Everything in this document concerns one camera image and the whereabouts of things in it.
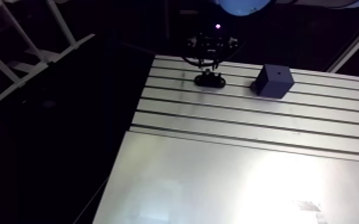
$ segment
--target metal table surface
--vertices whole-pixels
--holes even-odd
[[[359,161],[127,132],[94,224],[356,224]]]
[[[222,63],[223,89],[195,86],[200,70],[156,56],[131,131],[359,160],[359,77],[291,69],[283,99],[249,88],[262,66]]]
[[[94,224],[359,223],[359,77],[291,69],[283,99],[261,66],[222,63],[200,88],[156,56]]]

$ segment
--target dark blue cube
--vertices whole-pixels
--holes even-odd
[[[256,78],[254,88],[261,97],[283,98],[293,86],[291,71],[286,66],[265,64]]]

